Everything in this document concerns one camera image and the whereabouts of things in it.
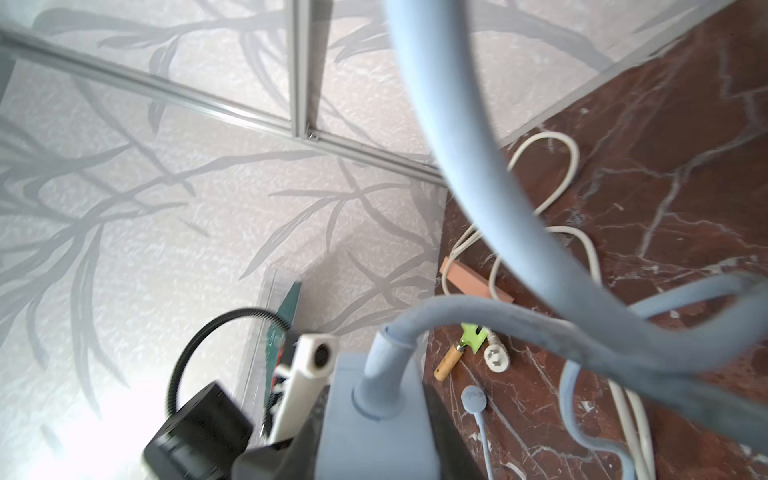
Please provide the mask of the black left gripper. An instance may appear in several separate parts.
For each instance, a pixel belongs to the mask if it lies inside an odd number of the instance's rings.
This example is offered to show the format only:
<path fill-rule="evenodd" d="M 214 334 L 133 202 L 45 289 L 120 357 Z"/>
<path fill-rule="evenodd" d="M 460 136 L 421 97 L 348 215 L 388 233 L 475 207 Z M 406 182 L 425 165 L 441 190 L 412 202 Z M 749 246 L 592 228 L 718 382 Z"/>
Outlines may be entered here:
<path fill-rule="evenodd" d="M 212 382 L 169 416 L 143 450 L 158 479 L 229 479 L 253 423 L 221 386 Z"/>

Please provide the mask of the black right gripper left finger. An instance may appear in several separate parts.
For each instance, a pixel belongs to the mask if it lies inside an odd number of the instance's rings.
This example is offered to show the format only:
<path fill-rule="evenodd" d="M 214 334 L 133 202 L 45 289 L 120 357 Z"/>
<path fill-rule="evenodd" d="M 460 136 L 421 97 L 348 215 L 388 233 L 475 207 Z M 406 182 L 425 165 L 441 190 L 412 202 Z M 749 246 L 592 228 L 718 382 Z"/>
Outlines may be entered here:
<path fill-rule="evenodd" d="M 313 479 L 330 387 L 324 387 L 299 433 L 278 446 L 248 449 L 232 466 L 232 479 Z"/>

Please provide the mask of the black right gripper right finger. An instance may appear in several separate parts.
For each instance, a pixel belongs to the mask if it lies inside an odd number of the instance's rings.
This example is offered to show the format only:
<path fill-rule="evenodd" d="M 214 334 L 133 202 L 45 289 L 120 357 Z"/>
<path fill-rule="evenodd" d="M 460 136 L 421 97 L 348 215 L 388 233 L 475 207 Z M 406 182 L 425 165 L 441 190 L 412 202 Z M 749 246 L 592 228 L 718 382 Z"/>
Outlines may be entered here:
<path fill-rule="evenodd" d="M 483 473 L 465 445 L 437 391 L 423 384 L 433 440 L 440 463 L 440 478 L 445 480 L 482 480 Z"/>

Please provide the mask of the light blue power strip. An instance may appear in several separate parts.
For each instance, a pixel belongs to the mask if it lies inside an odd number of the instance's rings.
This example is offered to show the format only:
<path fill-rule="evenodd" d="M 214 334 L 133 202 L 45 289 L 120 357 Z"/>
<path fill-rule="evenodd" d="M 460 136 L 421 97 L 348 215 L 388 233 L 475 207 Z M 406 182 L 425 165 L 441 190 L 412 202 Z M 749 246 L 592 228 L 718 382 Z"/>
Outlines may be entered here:
<path fill-rule="evenodd" d="M 317 450 L 316 479 L 439 479 L 441 465 L 416 343 L 386 325 L 370 351 L 339 356 Z"/>

